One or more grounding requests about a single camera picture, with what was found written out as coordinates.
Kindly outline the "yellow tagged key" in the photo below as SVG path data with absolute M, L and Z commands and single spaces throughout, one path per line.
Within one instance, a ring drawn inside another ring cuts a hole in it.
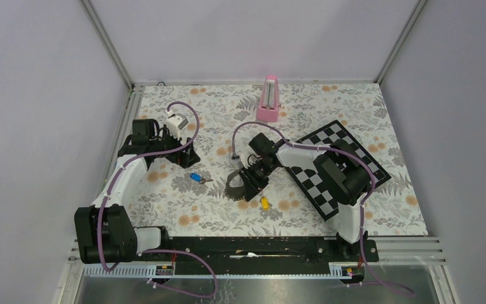
M 261 208 L 262 210 L 264 211 L 268 211 L 270 209 L 270 203 L 268 201 L 268 199 L 264 196 L 262 196 L 259 200 L 260 204 L 261 204 Z

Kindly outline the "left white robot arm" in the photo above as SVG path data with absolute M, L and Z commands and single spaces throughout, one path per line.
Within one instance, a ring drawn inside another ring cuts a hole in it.
M 74 214 L 80 259 L 84 264 L 133 262 L 143 251 L 155 260 L 171 252 L 164 227 L 136 227 L 127 213 L 139 181 L 152 162 L 164 158 L 188 168 L 199 162 L 193 145 L 182 146 L 182 130 L 188 124 L 184 115 L 170 116 L 163 125 L 154 119 L 134 120 L 132 133 L 118 150 L 116 167 L 102 193 L 90 206 Z

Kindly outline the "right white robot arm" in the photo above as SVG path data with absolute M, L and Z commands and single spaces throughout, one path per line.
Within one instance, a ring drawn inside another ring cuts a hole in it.
M 236 173 L 243 183 L 240 198 L 249 201 L 257 196 L 278 168 L 310 170 L 314 174 L 302 184 L 312 195 L 317 210 L 324 215 L 334 210 L 338 212 L 338 235 L 342 238 L 337 245 L 340 257 L 353 261 L 362 254 L 361 240 L 366 232 L 363 207 L 375 190 L 377 180 L 369 165 L 345 140 L 317 146 L 285 138 L 273 142 L 260 133 L 249 145 L 258 159 L 246 163 Z

